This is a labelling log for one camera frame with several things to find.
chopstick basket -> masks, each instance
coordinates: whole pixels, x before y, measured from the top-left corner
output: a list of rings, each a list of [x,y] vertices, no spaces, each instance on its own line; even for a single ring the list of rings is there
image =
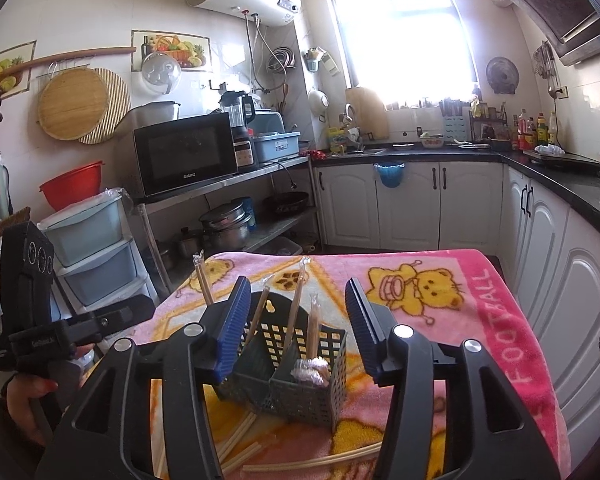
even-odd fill
[[[251,294],[251,309],[240,342],[240,356],[232,373],[215,386],[218,397],[247,404],[257,413],[323,426],[333,432],[346,396],[346,330],[320,326],[318,356],[329,364],[329,386],[318,388],[299,384],[292,377],[291,370],[299,358],[305,357],[309,316],[304,308],[298,310],[293,342],[283,354],[291,300],[270,292],[269,300],[274,311],[266,308],[262,311],[258,331],[245,346],[244,339],[259,299],[259,291]]]

microwave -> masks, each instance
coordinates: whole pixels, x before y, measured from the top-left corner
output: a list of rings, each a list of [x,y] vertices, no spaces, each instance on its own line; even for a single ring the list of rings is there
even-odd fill
[[[229,114],[137,128],[115,147],[116,173],[134,200],[237,172]]]

pink blanket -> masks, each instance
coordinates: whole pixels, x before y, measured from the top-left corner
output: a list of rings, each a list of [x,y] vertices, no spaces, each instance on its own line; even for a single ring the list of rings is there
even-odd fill
[[[260,290],[263,278],[275,274],[272,290],[291,298],[298,278],[298,262],[299,256],[223,253],[210,258],[206,268],[216,300],[227,297],[236,277],[242,274],[250,279],[252,290]],[[430,340],[453,345],[467,338],[481,341],[532,413],[563,477],[568,475],[570,452],[566,427],[541,349],[509,289],[481,253],[457,250],[314,256],[309,274],[302,294],[302,307],[308,308],[310,293],[318,293],[323,323],[349,332],[347,398],[336,431],[332,435],[323,428],[285,424],[272,416],[260,416],[231,456],[258,442],[264,449],[248,464],[296,462],[382,440],[392,389],[376,387],[365,374],[353,338],[344,304],[344,287],[349,278],[356,277],[370,301],[387,305],[398,322],[413,326]],[[152,320],[136,327],[132,337],[138,343],[167,338],[184,324],[198,320],[203,311],[198,280],[192,277],[158,307]],[[244,410],[219,401],[211,388],[205,392],[212,433],[219,443],[232,434]],[[435,392],[436,414],[428,478],[440,474],[444,455],[443,384],[436,383]],[[158,385],[153,393],[153,444],[159,449],[164,444]],[[371,458],[367,462],[283,474],[245,473],[238,469],[228,478],[269,480],[284,475],[288,480],[363,479],[371,475],[373,467]]]

finger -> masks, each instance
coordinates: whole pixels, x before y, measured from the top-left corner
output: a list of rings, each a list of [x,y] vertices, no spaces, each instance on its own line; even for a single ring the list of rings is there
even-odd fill
[[[7,386],[7,410],[11,419],[31,440],[44,445],[29,399],[39,399],[58,389],[58,384],[49,379],[18,374]]]
[[[80,359],[81,357],[84,357],[85,355],[87,355],[91,350],[93,350],[93,343],[85,345],[85,346],[78,346],[77,351],[75,352],[75,357],[74,359]]]

fruit basket decal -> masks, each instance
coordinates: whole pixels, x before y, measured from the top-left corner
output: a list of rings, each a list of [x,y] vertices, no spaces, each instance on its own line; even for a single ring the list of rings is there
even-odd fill
[[[181,69],[211,72],[209,38],[156,30],[132,30],[132,70],[138,72],[152,52],[164,52],[175,59]]]
[[[29,90],[31,69],[4,74],[5,70],[33,59],[36,42],[23,43],[0,52],[0,95],[3,99]]]

